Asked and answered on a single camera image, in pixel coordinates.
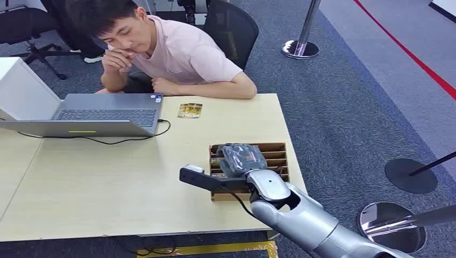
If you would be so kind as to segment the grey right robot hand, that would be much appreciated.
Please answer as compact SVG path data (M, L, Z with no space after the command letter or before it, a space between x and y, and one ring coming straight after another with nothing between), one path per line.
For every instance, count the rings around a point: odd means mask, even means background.
M223 156L219 165L228 178L244 177L251 170L267 169L267 161L257 145L219 145L216 154Z

